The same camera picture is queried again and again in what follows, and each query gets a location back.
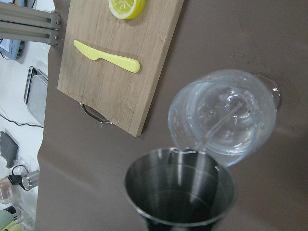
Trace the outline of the steel jigger measuring cup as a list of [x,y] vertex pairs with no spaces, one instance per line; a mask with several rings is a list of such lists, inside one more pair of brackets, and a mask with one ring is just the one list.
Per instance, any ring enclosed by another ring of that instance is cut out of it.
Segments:
[[128,168],[124,185],[146,231],[212,231],[236,198],[230,172],[193,150],[166,148],[141,156]]

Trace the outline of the clear wine glass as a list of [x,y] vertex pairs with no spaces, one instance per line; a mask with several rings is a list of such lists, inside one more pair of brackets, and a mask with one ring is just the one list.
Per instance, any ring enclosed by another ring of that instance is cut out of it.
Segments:
[[281,102],[278,84],[268,76],[218,70],[176,94],[168,112],[168,128],[179,150],[208,154],[229,167],[269,139]]

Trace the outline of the bamboo cutting board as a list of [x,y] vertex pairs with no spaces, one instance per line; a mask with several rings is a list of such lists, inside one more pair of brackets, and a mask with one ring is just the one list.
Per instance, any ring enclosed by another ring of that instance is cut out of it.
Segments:
[[[99,112],[132,136],[142,132],[171,39],[181,0],[149,0],[132,20],[116,18],[106,0],[73,0],[64,39],[58,90]],[[84,56],[74,41],[137,60],[132,73]]]

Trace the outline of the yellow plastic knife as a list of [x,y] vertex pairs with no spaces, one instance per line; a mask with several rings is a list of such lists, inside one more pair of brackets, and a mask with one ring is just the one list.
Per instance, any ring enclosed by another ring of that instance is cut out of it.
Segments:
[[98,59],[104,59],[132,73],[137,73],[140,70],[141,65],[135,59],[106,53],[106,52],[94,49],[90,46],[87,46],[77,40],[74,40],[73,44],[84,56],[86,56],[87,58],[93,61],[96,61]]

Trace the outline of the yellow lemon slice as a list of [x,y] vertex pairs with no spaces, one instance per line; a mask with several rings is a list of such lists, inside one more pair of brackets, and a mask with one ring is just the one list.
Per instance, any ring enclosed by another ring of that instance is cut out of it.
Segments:
[[109,0],[110,12],[118,19],[130,20],[139,16],[146,0]]

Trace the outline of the silver metal tray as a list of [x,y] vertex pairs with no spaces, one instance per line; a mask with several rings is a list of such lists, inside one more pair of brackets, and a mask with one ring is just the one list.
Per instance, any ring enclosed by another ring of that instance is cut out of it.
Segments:
[[44,126],[48,76],[40,69],[30,66],[27,74],[24,103],[28,112]]

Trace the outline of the small steel round tin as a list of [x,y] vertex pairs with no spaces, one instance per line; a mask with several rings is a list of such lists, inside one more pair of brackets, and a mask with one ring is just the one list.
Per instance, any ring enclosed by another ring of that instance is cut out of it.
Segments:
[[22,186],[26,191],[31,190],[39,185],[39,174],[40,171],[36,170],[30,172],[22,177]]

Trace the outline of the grey folded cloth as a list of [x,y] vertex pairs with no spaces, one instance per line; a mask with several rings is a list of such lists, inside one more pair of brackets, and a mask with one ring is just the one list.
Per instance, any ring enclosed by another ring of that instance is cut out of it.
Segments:
[[12,168],[19,146],[4,131],[0,132],[0,155],[7,161],[6,167]]

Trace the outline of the aluminium frame post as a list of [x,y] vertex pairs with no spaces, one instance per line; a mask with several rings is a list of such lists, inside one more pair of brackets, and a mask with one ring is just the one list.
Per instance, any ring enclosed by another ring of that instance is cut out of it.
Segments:
[[0,37],[57,45],[61,16],[10,3],[0,3]]

